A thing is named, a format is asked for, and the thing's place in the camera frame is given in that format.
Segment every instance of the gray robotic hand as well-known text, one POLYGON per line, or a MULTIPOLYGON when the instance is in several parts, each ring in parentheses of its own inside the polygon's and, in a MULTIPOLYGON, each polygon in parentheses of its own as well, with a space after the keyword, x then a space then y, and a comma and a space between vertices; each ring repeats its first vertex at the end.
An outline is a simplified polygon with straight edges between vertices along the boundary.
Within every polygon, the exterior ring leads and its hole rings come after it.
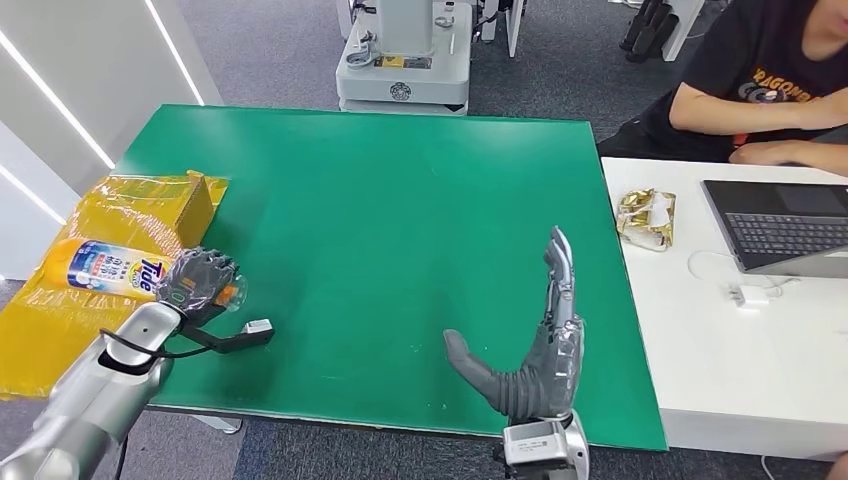
POLYGON ((156 300, 176 308, 192 326, 202 327, 226 310, 215 300, 238 270, 238 264, 218 250, 184 250, 159 282, 156 300))
POLYGON ((571 415, 583 359, 583 320, 574 311, 571 247, 558 227, 545 249, 550 268, 545 315, 515 372, 494 371, 468 350, 462 335, 445 330, 448 360, 489 405, 511 420, 571 415))

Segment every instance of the white table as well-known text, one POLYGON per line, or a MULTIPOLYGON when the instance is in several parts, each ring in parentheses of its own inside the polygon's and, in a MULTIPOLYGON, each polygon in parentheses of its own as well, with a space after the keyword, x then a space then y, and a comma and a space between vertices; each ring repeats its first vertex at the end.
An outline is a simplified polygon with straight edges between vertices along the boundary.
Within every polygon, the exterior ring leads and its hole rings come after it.
MULTIPOLYGON (((669 445, 794 458, 848 450, 848 280, 805 278, 762 311, 724 296, 738 275, 700 182, 844 183, 814 169, 603 158, 615 204, 628 191, 677 194, 674 245, 622 244, 669 445)), ((761 276, 745 283, 768 285, 761 276)))

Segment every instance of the bottle label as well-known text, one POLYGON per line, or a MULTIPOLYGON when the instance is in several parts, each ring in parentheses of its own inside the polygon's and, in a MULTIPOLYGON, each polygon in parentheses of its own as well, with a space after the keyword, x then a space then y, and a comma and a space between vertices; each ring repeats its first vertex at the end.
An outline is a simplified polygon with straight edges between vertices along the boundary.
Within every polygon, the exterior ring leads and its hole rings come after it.
POLYGON ((115 295, 153 298, 167 268, 155 256, 89 240, 71 259, 68 284, 115 295))

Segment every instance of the yellow box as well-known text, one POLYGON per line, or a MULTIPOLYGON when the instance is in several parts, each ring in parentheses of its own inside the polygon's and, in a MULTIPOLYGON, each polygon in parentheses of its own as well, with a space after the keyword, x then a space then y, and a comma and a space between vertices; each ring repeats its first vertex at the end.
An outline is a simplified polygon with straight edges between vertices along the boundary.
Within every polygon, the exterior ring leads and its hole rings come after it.
MULTIPOLYGON (((109 176, 80 199, 53 245, 99 240, 176 257, 198 245, 229 181, 185 176, 109 176)), ((139 301, 57 287, 44 265, 0 312, 0 398, 46 396, 100 328, 116 329, 139 301)))

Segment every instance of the white charger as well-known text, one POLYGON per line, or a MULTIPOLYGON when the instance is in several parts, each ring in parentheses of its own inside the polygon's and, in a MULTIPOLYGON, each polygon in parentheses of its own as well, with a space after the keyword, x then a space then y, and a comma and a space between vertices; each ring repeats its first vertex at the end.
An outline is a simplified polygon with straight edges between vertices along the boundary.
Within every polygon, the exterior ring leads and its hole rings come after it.
POLYGON ((730 298, 744 310, 760 310, 769 304, 769 295, 758 285, 738 285, 730 290, 730 298))

